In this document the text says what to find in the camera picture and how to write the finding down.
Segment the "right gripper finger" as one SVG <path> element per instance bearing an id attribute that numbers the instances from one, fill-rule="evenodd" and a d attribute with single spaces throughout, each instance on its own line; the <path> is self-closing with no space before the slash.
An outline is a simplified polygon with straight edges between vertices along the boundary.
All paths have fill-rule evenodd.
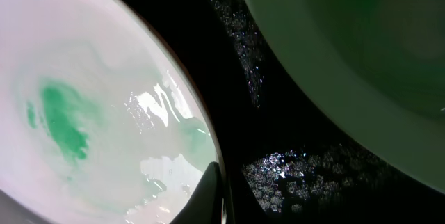
<path id="1" fill-rule="evenodd" d="M 223 217 L 223 180 L 220 166 L 211 162 L 185 207 L 170 224 L 221 224 Z"/>

